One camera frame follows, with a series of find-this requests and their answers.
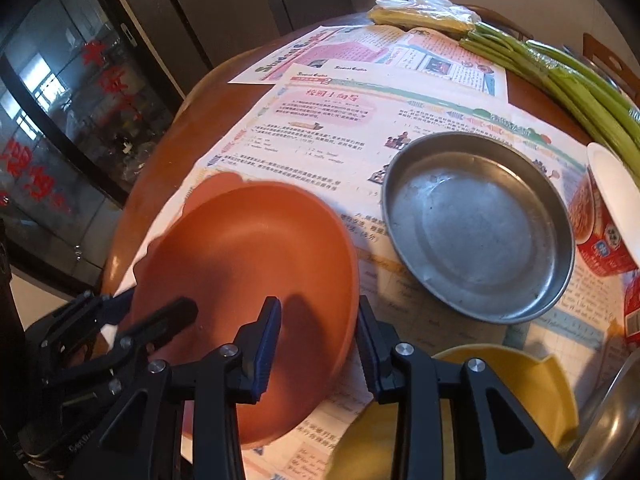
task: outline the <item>orange plate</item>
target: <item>orange plate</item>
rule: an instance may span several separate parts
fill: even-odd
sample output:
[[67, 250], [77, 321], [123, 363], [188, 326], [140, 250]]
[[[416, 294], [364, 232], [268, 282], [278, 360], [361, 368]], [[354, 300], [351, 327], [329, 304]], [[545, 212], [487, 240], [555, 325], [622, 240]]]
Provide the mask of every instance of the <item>orange plate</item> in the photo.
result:
[[[171, 364], [231, 342], [266, 296], [282, 302], [269, 386], [255, 406], [238, 405], [240, 442], [261, 446], [292, 430], [326, 397], [345, 361], [358, 307], [355, 251], [320, 199], [277, 182], [220, 173], [200, 184], [182, 217], [134, 268], [138, 286], [124, 325], [178, 296], [199, 314], [154, 355]], [[193, 407], [183, 431], [191, 434]]]

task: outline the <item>wooden table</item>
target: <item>wooden table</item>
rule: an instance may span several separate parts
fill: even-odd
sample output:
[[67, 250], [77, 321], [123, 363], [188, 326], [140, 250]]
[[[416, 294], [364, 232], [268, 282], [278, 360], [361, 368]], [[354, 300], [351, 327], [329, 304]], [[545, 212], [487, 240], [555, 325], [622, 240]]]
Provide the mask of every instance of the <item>wooden table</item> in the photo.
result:
[[[318, 25], [370, 23], [364, 14], [334, 18]], [[237, 74], [276, 48], [316, 28], [297, 30], [240, 54], [207, 74], [187, 96], [178, 116], [133, 187], [120, 218], [104, 269], [102, 291], [113, 294], [151, 223], [180, 187], [194, 163], [218, 142], [271, 89], [268, 85], [228, 84]], [[552, 124], [583, 144], [590, 138], [559, 105], [524, 79], [507, 72], [509, 102]]]

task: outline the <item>yellow bowl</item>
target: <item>yellow bowl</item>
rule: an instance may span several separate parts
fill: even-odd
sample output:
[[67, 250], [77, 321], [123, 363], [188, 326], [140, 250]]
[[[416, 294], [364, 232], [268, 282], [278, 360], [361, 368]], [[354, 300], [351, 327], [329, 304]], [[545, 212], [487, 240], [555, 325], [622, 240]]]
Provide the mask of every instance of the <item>yellow bowl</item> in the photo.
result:
[[[536, 359], [498, 345], [465, 345], [445, 350], [436, 359], [462, 364], [472, 357], [487, 362], [511, 390], [551, 444], [566, 449], [578, 427], [578, 408], [558, 359]], [[441, 400], [444, 478], [455, 476], [449, 401]], [[327, 480], [388, 480], [396, 444], [398, 406], [372, 402], [350, 425], [335, 447]]]

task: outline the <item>plastic wrap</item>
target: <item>plastic wrap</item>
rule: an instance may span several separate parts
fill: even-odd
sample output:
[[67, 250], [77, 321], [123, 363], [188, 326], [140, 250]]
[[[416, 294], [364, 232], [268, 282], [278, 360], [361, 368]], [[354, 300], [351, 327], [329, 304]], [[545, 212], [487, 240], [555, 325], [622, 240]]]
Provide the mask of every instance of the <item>plastic wrap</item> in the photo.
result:
[[376, 0], [367, 16], [378, 25], [429, 27], [457, 34], [465, 34], [480, 21], [475, 12], [449, 0]]

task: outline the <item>paper cup lid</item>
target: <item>paper cup lid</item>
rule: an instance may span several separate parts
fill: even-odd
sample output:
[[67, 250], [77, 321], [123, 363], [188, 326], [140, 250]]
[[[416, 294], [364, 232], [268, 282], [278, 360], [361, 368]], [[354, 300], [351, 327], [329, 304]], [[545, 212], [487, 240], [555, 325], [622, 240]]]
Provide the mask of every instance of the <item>paper cup lid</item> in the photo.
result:
[[640, 189], [613, 153], [592, 142], [587, 159], [600, 195], [626, 245], [640, 267]]

